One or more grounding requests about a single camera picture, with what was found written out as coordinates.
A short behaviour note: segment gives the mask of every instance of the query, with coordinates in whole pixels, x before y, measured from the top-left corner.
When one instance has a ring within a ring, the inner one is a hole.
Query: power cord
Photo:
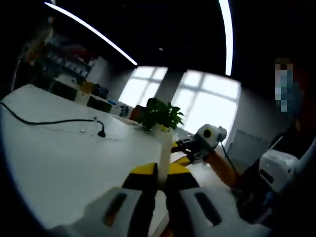
[[[224,148],[224,146],[223,146],[223,143],[222,143],[222,142],[221,142],[221,145],[222,145],[222,148],[223,148],[223,151],[224,151],[224,154],[225,154],[225,156],[226,156],[227,160],[228,160],[228,161],[229,161],[229,163],[231,164],[231,166],[232,166],[233,170],[235,171],[235,174],[238,176],[238,172],[237,172],[237,170],[235,169],[235,167],[234,167],[234,165],[233,165],[233,163],[232,163],[231,159],[229,159],[229,157],[228,157],[228,155],[227,155],[227,153],[226,153],[226,151],[225,151],[225,148]]]
[[[22,119],[21,117],[17,116],[15,112],[13,112],[5,103],[0,102],[0,105],[4,106],[17,120],[19,120],[22,123],[28,124],[28,125],[45,125],[45,124],[57,124],[57,123],[64,123],[64,122],[97,122],[102,125],[101,131],[98,132],[99,137],[105,137],[105,131],[104,131],[104,124],[99,120],[93,120],[93,119],[66,119],[66,120],[59,120],[59,121],[52,121],[52,122],[30,122]]]

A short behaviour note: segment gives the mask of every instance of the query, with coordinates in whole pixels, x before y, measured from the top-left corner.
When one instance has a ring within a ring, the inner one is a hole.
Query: green plant
[[[156,123],[175,129],[177,124],[183,124],[180,117],[183,113],[179,111],[180,108],[172,106],[170,102],[166,105],[157,98],[150,98],[138,122],[146,130],[151,130]]]

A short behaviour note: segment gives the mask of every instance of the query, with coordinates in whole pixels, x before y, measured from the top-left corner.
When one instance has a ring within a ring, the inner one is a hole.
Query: white table
[[[160,144],[110,114],[26,85],[3,99],[29,121],[92,119],[101,125],[70,122],[29,126],[1,107],[4,147],[13,179],[37,219],[46,227],[70,224],[85,206],[122,185],[137,165],[158,162]]]

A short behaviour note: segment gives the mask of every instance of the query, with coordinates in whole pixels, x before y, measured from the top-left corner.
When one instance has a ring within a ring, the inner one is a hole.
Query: ceiling light
[[[78,23],[82,24],[83,26],[87,27],[89,30],[91,30],[93,33],[95,33],[98,37],[100,37],[101,39],[103,39],[106,43],[108,43],[110,46],[112,46],[113,48],[115,48],[118,52],[120,52],[125,58],[127,58],[132,64],[137,65],[137,63],[130,57],[128,56],[123,50],[121,50],[119,47],[117,47],[112,41],[110,41],[108,38],[106,38],[103,34],[101,34],[100,32],[98,32],[95,28],[93,28],[92,26],[90,26],[89,24],[85,23],[83,20],[81,20],[79,17],[73,15],[72,13],[58,7],[55,6],[53,4],[47,3],[45,2],[45,4],[47,6],[50,6],[51,8],[65,14],[66,16],[69,16],[70,18],[74,19],[75,21],[77,21]]]
[[[232,64],[233,64],[233,24],[231,11],[229,9],[228,0],[218,0],[221,7],[224,28],[225,28],[225,37],[226,37],[226,71],[225,74],[230,76],[232,73]]]

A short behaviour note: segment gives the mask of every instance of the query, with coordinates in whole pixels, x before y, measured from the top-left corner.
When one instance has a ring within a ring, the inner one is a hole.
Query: shelf
[[[74,72],[73,70],[71,70],[70,68],[67,68],[67,67],[64,66],[64,65],[61,65],[61,64],[57,63],[56,61],[52,60],[51,58],[46,57],[46,58],[44,58],[44,60],[47,60],[47,61],[49,61],[49,62],[51,62],[51,63],[57,65],[58,67],[60,67],[62,70],[66,71],[66,72],[69,73],[71,76],[75,77],[75,78],[77,79],[77,82],[79,82],[79,81],[81,81],[81,82],[82,82],[82,81],[86,81],[84,76],[82,76],[82,75],[80,75],[80,74]]]
[[[53,44],[47,44],[47,47],[51,51],[56,52],[57,55],[64,56],[65,57],[64,59],[68,59],[69,61],[72,61],[74,63],[79,63],[79,64],[85,66],[87,68],[87,71],[90,71],[92,69],[92,67],[89,64],[87,64],[84,61],[80,60],[78,57],[74,56],[73,54],[70,54],[68,52],[63,51],[62,49],[56,47]]]

